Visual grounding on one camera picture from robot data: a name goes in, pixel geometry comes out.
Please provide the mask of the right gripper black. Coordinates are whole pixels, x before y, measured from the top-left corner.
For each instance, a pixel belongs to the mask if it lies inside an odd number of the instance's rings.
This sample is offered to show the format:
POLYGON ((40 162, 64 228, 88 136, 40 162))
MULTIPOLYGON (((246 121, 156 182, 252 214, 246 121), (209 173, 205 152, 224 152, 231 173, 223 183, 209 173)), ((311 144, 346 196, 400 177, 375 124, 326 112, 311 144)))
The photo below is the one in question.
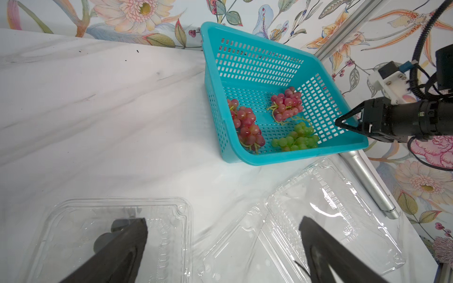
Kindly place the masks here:
POLYGON ((453 101, 420 100, 393 105, 386 97, 361 102, 335 120, 335 126, 380 142, 406 143, 453 134, 453 101))

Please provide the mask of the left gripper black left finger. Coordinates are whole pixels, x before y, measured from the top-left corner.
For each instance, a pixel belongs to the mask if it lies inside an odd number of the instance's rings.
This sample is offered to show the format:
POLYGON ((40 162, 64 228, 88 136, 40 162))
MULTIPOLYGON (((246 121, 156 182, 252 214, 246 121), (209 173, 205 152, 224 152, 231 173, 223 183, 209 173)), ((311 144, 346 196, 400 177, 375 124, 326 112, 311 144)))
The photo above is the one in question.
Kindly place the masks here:
POLYGON ((134 283, 147 243, 146 219, 125 227, 98 253, 62 280, 63 283, 134 283))

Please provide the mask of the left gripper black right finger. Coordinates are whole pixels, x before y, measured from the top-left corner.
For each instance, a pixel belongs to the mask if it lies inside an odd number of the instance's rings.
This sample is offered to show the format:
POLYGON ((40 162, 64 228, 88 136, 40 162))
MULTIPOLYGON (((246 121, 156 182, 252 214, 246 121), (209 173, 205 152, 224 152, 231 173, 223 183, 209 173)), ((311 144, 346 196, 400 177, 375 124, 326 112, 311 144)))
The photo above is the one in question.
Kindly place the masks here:
POLYGON ((304 217, 298 228, 308 267, 298 266, 313 283, 385 283, 317 222, 304 217))

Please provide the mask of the black grape bunch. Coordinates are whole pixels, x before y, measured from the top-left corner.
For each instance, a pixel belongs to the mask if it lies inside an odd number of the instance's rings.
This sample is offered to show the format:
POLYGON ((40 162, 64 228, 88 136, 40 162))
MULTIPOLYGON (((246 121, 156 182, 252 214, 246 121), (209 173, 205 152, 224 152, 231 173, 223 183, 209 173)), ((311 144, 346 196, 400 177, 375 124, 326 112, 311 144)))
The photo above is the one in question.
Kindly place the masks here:
POLYGON ((107 244, 114 240, 131 223, 130 219, 115 219, 110 227, 110 232, 101 234, 94 242, 93 251, 98 253, 107 244))

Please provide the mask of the clear clamshell container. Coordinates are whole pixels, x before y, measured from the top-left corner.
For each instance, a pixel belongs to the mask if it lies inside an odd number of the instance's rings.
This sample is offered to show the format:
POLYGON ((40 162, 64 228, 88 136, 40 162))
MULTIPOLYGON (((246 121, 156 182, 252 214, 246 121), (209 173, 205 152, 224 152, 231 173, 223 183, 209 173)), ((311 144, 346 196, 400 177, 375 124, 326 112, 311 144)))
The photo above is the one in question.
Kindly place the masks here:
POLYGON ((395 238, 329 158, 283 182, 233 222, 197 265, 199 283, 307 283, 300 223, 311 218, 384 275, 405 264, 395 238))
POLYGON ((192 209, 182 198, 66 200, 40 221, 16 281, 60 282, 138 219, 147 241, 137 282, 191 282, 192 209))

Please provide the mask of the red grape bunch back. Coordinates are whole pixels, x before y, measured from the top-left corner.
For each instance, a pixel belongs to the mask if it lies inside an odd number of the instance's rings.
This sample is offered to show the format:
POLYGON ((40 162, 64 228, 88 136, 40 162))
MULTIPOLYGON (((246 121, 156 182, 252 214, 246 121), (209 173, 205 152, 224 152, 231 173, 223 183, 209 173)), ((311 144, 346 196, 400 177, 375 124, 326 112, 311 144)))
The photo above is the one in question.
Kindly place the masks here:
POLYGON ((295 87, 289 87, 282 93, 272 95, 271 105, 267 108, 275 122, 284 124, 289 121, 303 120, 302 93, 295 87))

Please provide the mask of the red grape bunch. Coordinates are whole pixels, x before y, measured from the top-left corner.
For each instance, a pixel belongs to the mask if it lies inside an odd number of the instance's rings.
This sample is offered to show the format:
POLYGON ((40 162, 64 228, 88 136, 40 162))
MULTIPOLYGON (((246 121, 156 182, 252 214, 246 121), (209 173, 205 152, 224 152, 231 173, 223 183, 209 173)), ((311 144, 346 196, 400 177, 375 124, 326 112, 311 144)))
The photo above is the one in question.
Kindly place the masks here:
POLYGON ((228 99, 227 103, 241 146, 258 154, 259 150, 265 146, 266 141, 256 123, 257 116, 251 108, 241 106, 237 99, 228 99))
POLYGON ((272 95, 271 105, 267 108, 275 122, 284 124, 289 121, 303 120, 302 93, 295 87, 289 87, 282 93, 272 95))

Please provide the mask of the teal plastic mesh basket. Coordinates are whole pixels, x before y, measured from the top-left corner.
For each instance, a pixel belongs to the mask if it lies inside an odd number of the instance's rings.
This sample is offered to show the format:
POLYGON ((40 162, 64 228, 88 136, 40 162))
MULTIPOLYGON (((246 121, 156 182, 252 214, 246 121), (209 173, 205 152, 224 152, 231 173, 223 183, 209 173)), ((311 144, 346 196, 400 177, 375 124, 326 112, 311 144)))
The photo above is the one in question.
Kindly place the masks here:
POLYGON ((366 137, 335 125, 350 108, 314 55, 214 22, 202 25, 201 36, 205 88, 225 162, 263 166, 368 146, 366 137), (255 114, 264 146, 239 139, 233 103, 255 114), (284 152, 272 146, 300 122, 318 137, 314 148, 284 152))

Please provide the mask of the red grape bunch front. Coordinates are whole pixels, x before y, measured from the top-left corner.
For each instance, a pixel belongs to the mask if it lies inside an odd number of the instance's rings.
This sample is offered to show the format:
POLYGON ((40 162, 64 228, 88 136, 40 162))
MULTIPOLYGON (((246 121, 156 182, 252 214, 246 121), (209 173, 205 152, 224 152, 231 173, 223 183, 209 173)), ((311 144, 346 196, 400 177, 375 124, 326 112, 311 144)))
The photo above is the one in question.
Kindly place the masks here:
POLYGON ((266 141, 256 123, 257 116, 251 108, 241 106, 237 99, 228 99, 227 103, 241 146, 258 154, 259 150, 265 146, 266 141))

